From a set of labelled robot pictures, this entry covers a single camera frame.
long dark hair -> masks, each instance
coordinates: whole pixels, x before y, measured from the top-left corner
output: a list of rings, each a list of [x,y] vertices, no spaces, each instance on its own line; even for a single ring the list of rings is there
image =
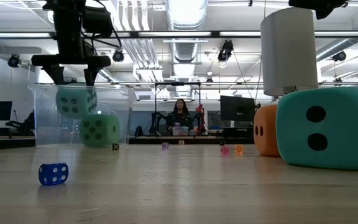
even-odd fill
[[[183,102],[183,113],[189,113],[189,110],[187,109],[187,105],[186,102],[183,99],[179,99],[175,102],[175,106],[173,107],[173,112],[178,113],[178,107],[177,107],[177,103],[178,101],[182,101]]]

small black dice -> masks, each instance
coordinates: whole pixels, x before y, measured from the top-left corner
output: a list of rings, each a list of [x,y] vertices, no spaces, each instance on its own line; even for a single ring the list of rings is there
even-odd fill
[[[119,149],[119,144],[113,144],[112,149],[113,150],[118,150]]]

woman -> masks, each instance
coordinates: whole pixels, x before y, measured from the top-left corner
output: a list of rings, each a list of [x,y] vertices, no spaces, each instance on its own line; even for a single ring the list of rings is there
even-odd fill
[[[193,129],[193,119],[187,109],[186,102],[183,99],[177,100],[173,112],[168,115],[170,119],[167,121],[168,130],[172,130],[175,123],[180,123],[181,127],[189,127],[189,130]]]

white cylinder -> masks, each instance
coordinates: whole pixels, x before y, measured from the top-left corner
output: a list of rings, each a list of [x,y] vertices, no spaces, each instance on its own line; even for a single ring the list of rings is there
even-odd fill
[[[318,88],[310,10],[293,7],[274,12],[262,21],[260,31],[265,95]]]

teal dice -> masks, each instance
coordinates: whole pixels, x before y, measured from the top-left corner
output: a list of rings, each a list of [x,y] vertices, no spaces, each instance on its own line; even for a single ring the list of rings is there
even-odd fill
[[[358,170],[358,88],[285,95],[277,106],[276,134],[289,164]]]
[[[59,87],[56,94],[56,106],[65,118],[82,119],[94,114],[98,104],[96,90],[89,88]]]
[[[81,120],[80,139],[85,146],[103,147],[119,143],[120,124],[114,115],[93,114]]]

